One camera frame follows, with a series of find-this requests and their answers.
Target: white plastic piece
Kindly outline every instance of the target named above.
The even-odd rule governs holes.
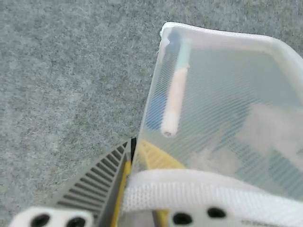
[[[241,220],[235,218],[234,215],[227,212],[222,206],[213,207],[213,209],[220,209],[225,213],[225,217],[222,218],[211,218],[208,215],[208,210],[210,207],[204,205],[199,207],[196,210],[171,210],[168,214],[168,227],[180,227],[180,225],[176,224],[176,216],[177,215],[189,215],[191,222],[185,226],[190,227],[242,227],[244,226],[241,223]]]
[[[79,218],[82,218],[85,221],[85,223],[84,225],[78,224],[74,226],[77,227],[93,226],[93,216],[89,212],[84,210],[71,210],[71,209],[65,210],[65,209],[56,209],[49,207],[31,207],[17,214],[12,220],[9,227],[35,227],[35,225],[33,225],[33,221],[35,220],[35,218],[41,215],[46,215],[49,217],[48,221],[45,223],[45,225],[43,225],[45,227],[68,227],[68,223],[70,221],[73,222],[75,218],[77,218],[78,220]]]

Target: black hole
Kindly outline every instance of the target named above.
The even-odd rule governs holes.
[[[49,221],[50,217],[48,214],[40,214],[39,216],[35,217],[30,226],[31,227],[42,227],[45,226],[48,221]]]
[[[80,217],[73,218],[69,220],[66,227],[84,227],[85,226],[85,220]]]
[[[179,226],[185,226],[193,222],[191,216],[186,213],[176,213],[172,220]]]
[[[224,210],[217,208],[217,207],[211,207],[208,209],[207,214],[210,218],[224,218],[226,217],[226,213]]]

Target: blue object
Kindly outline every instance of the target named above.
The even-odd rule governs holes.
[[[156,96],[151,100],[150,106],[147,109],[145,125],[152,130],[160,128],[163,112],[165,108],[166,97]]]

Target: gray carpet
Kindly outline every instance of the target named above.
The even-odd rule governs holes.
[[[5,0],[0,226],[137,135],[164,21],[279,38],[303,55],[302,0]]]

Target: strap hole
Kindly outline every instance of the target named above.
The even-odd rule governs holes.
[[[189,225],[193,222],[191,216],[186,213],[176,213],[173,216],[172,220],[173,220],[174,224],[176,224],[178,226]]]
[[[226,213],[224,210],[217,208],[217,207],[211,207],[207,210],[207,214],[210,218],[225,218]]]

